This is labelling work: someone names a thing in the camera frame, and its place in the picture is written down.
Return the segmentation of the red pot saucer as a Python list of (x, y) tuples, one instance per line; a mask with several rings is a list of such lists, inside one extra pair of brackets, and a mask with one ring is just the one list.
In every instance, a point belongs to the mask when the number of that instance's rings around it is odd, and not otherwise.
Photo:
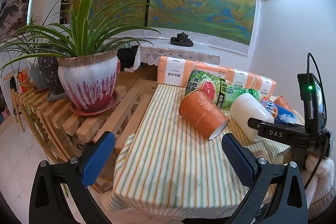
[(106, 104), (99, 103), (97, 106), (93, 106), (92, 108), (89, 108), (88, 110), (83, 110), (76, 106), (73, 102), (70, 103), (70, 110), (80, 116), (93, 116), (93, 115), (98, 115), (102, 114), (113, 107), (116, 106), (116, 104), (120, 100), (120, 93), (116, 90), (113, 91), (113, 94), (111, 98), (109, 99), (109, 102), (106, 102)]

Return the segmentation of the orange tissue pack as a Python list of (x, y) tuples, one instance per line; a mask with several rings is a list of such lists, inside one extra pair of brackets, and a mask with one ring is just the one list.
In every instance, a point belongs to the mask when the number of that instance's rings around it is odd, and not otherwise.
[(226, 80), (229, 85), (250, 89), (252, 88), (253, 79), (254, 75), (250, 72), (228, 68)]
[(192, 60), (161, 56), (158, 62), (157, 83), (185, 88), (193, 69)]
[(232, 80), (229, 69), (224, 66), (195, 61), (194, 69), (210, 73), (228, 81)]
[(258, 90), (263, 97), (270, 98), (276, 87), (276, 82), (268, 77), (253, 75), (252, 89)]

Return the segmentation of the wooden slatted stand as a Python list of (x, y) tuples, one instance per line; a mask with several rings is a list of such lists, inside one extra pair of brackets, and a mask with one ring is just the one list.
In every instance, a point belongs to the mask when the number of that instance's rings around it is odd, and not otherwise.
[(10, 89), (11, 116), (18, 125), (26, 121), (45, 153), (56, 163), (80, 156), (84, 149), (98, 140), (104, 131), (114, 133), (116, 147), (104, 165), (93, 188), (104, 193), (113, 186), (114, 165), (128, 136), (134, 134), (157, 86), (156, 67), (142, 67), (135, 72), (121, 72), (117, 77), (117, 102), (108, 111), (94, 116), (72, 112), (66, 98), (47, 101), (47, 90), (18, 94)]

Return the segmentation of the blue Arctic Ocean bottle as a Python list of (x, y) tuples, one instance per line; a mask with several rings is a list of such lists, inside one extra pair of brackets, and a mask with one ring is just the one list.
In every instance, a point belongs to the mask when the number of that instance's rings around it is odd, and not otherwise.
[(289, 125), (296, 123), (297, 117), (291, 111), (286, 110), (280, 105), (277, 105), (265, 97), (262, 99), (261, 104), (272, 115), (275, 124)]

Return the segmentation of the orange paper cup left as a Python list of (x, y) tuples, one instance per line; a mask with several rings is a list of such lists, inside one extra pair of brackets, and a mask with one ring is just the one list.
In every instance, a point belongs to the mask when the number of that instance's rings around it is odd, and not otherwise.
[(217, 137), (229, 123), (229, 118), (201, 89), (194, 90), (183, 98), (179, 105), (179, 115), (207, 140)]

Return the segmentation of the black teapot set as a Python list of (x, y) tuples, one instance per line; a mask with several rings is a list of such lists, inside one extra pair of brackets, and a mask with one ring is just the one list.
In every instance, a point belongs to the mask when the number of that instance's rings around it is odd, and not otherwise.
[(185, 34), (184, 32), (177, 34), (176, 37), (171, 37), (170, 43), (175, 46), (180, 47), (193, 47), (193, 42), (189, 39), (188, 34)]

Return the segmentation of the white plastic cup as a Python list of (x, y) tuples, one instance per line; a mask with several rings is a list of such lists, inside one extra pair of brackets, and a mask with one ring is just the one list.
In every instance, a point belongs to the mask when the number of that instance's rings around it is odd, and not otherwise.
[(250, 93), (244, 93), (234, 100), (230, 107), (230, 115), (247, 138), (253, 142), (261, 141), (262, 137), (257, 135), (258, 131), (256, 129), (248, 126), (249, 118), (274, 123), (273, 116)]

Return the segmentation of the ink painting wall scroll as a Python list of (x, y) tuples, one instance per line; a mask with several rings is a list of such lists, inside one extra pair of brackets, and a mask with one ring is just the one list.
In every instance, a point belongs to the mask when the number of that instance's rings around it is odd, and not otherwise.
[(1, 39), (27, 24), (30, 0), (1, 0)]

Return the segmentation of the dark speckled plant pot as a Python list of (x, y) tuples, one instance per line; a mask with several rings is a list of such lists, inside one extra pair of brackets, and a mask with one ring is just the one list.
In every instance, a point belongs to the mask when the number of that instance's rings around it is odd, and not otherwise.
[(38, 65), (49, 90), (55, 95), (64, 93), (64, 89), (58, 75), (59, 64), (56, 57), (39, 57)]

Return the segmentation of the green grapefruit drink bottle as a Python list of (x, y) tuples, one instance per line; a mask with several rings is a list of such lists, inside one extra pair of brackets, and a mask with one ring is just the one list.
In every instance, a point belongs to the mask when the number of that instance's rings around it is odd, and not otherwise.
[(198, 89), (204, 91), (209, 99), (220, 109), (230, 108), (234, 100), (244, 93), (249, 93), (259, 102), (262, 101), (261, 93), (256, 89), (229, 85), (221, 77), (194, 69), (187, 81), (185, 95)]

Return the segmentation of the striped yellow tablecloth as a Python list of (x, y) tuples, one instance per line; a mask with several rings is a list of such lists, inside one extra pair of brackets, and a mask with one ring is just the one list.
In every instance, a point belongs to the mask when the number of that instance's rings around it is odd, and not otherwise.
[(135, 134), (125, 141), (112, 190), (102, 195), (110, 211), (139, 208), (178, 218), (230, 216), (248, 192), (222, 150), (179, 115), (184, 88), (157, 86)]

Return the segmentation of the white red ceramic plant pot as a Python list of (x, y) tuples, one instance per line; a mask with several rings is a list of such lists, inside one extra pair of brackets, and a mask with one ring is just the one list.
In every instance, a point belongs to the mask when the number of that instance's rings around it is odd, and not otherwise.
[(76, 106), (88, 110), (99, 103), (109, 102), (120, 72), (117, 50), (58, 58), (57, 62), (63, 89)]

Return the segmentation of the orange paper cup right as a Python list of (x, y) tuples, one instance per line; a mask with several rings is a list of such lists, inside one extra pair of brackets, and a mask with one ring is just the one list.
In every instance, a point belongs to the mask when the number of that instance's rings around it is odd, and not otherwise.
[(278, 106), (281, 106), (282, 108), (294, 113), (293, 109), (289, 106), (288, 102), (285, 100), (283, 96), (278, 96), (275, 100), (274, 103), (277, 104)]

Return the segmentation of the orange paper cup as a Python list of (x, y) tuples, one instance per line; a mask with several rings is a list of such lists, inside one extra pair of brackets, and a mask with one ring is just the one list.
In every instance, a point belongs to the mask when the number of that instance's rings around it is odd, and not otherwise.
[(179, 115), (207, 140), (217, 137), (229, 123), (229, 118), (201, 89), (194, 90), (183, 98), (179, 105)]
[(274, 103), (277, 104), (278, 106), (281, 106), (282, 108), (294, 113), (293, 109), (289, 106), (288, 102), (285, 100), (283, 96), (278, 96), (275, 100)]

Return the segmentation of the green spider plant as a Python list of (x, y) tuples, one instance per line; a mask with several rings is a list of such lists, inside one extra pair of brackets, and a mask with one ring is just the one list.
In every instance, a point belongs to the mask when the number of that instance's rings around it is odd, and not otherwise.
[(90, 17), (92, 3), (93, 0), (80, 0), (77, 9), (66, 11), (70, 15), (69, 27), (59, 23), (44, 23), (28, 24), (17, 29), (13, 34), (14, 41), (1, 42), (1, 52), (15, 52), (15, 57), (3, 64), (1, 70), (28, 58), (54, 57), (63, 61), (110, 52), (126, 43), (142, 41), (129, 36), (117, 38), (120, 33), (142, 28), (125, 23), (123, 16), (116, 16), (130, 3), (119, 6), (114, 2)]

